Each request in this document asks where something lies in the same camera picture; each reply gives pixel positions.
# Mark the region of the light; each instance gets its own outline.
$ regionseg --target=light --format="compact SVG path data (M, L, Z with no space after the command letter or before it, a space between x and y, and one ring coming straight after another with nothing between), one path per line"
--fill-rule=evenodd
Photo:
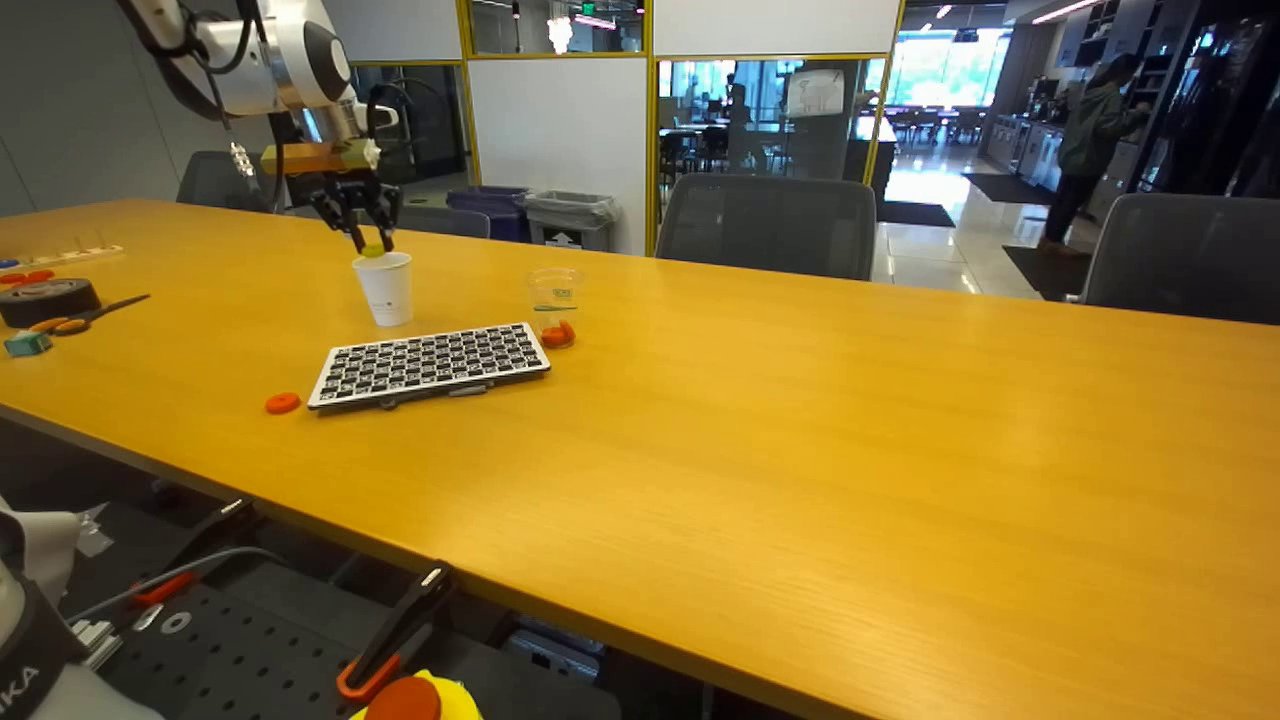
M618 22L608 22L608 16L571 16L571 22L586 26L586 30L618 33Z
M1074 14L1090 8L1090 3L1099 3L1099 0L1064 3L1064 8L1056 8L1056 14L1038 16L1034 26L1054 26L1054 22L1074 16Z
M254 156L241 142L233 142L229 152L233 152L241 175L258 175Z
M571 46L571 22L568 16L553 16L547 22L547 42L553 42L553 51L565 57L568 46Z

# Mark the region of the white cup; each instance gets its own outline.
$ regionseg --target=white cup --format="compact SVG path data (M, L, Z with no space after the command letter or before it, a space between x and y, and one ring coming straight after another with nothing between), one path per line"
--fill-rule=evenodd
M354 267L358 267L365 305L373 311L373 325L376 330L410 325L411 317L410 257L406 253L358 257Z

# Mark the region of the plastic cup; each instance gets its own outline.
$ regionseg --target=plastic cup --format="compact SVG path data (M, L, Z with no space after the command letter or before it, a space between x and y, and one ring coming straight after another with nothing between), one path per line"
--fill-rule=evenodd
M538 267L527 277L538 330L571 320L577 311L577 274L571 267Z
M376 330L410 325L411 317L410 257L406 253L358 257L354 267L358 267L365 305L373 311L373 325Z

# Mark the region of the small container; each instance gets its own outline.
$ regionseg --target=small container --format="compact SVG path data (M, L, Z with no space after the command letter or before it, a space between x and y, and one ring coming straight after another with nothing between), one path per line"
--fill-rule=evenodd
M3 351L10 355L43 355L51 343L47 343L47 336L43 334L13 334L13 336L3 336Z
M568 325L577 311L577 274L571 267L538 267L527 277L533 330Z

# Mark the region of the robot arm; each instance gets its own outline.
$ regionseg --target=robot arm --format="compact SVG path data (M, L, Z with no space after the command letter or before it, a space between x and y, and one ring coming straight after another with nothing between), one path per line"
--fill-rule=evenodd
M233 16L196 16L189 0L121 0L176 102L211 119L268 115L275 156L265 170L324 182L311 200L320 216L365 250L365 210L387 250L402 191L376 182L373 125L396 125L396 113L358 102L320 0L229 3Z
M294 115L311 161L290 174L373 170L373 113L320 0L236 0L233 22L200 22L180 0L121 0L167 89L200 115Z

